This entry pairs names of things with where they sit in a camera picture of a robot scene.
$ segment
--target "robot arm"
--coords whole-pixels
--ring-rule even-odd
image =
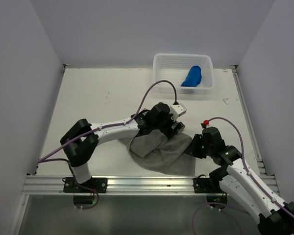
[[[87,162],[98,145],[112,140],[148,135],[156,129],[171,139],[183,131],[185,126],[176,120],[185,113],[186,108],[182,104],[173,104],[169,107],[167,104],[158,103],[151,110],[140,112],[131,122],[128,121],[132,117],[110,123],[89,123],[86,119],[81,119],[60,142],[63,145],[83,133],[98,129],[85,139],[78,139],[64,148],[77,182],[83,184],[91,179]]]
[[[294,233],[294,219],[275,203],[283,205],[294,215],[294,202],[286,203],[247,163],[244,166],[241,153],[235,147],[225,145],[217,128],[208,127],[202,131],[202,135],[195,135],[185,152],[201,159],[210,156],[220,166],[209,174],[211,185],[229,193],[239,202],[256,221],[261,235]],[[272,198],[269,198],[259,186]]]

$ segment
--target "gray cloth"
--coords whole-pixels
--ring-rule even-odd
[[[186,134],[168,140],[159,130],[154,130],[149,135],[119,141],[127,145],[133,160],[142,168],[168,175],[195,174],[195,158],[183,153],[192,142]]]

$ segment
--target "white basket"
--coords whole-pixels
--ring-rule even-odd
[[[201,68],[201,82],[197,87],[181,87],[191,67],[195,65]],[[179,94],[200,94],[215,85],[212,62],[207,55],[156,54],[152,70],[154,82],[168,80],[175,85]],[[167,83],[160,83],[156,87],[161,93],[173,93],[172,87]]]

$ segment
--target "white table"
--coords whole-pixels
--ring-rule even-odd
[[[201,122],[212,117],[224,117],[240,130],[245,147],[245,157],[251,168],[259,174],[246,119],[231,69],[215,69],[216,87],[210,94],[180,94],[178,101],[187,108],[182,116],[190,135],[201,133]],[[60,145],[62,136],[81,118],[89,122],[117,121],[135,113],[141,99],[152,84],[152,69],[66,69],[53,117],[50,123],[42,157]],[[150,109],[158,102],[173,103],[172,94],[152,90],[143,105]],[[226,144],[240,150],[236,131],[228,123],[215,120],[211,124],[220,130]],[[54,157],[66,158],[63,151]],[[96,176],[164,176],[138,166],[126,146],[118,141],[98,146],[88,161],[90,172]],[[196,176],[208,175],[218,166],[210,158],[196,159]],[[40,164],[37,175],[69,175],[63,162]]]

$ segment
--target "blue object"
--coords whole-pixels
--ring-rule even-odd
[[[201,68],[199,66],[191,67],[182,87],[196,87],[201,82]]]

